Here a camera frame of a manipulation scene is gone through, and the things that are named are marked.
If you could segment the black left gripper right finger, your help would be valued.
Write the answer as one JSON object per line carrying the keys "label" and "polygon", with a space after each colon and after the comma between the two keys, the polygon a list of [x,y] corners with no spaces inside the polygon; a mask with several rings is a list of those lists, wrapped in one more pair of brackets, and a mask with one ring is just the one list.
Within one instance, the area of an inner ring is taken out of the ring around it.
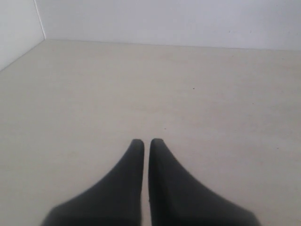
{"label": "black left gripper right finger", "polygon": [[198,182],[163,139],[150,143],[148,188],[153,226],[259,226],[250,211]]}

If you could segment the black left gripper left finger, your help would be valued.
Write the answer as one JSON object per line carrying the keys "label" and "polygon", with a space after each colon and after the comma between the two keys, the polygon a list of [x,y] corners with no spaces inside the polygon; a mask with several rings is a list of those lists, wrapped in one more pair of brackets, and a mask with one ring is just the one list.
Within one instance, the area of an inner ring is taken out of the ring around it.
{"label": "black left gripper left finger", "polygon": [[94,186],[54,207],[44,226],[139,226],[144,143],[131,141],[111,171]]}

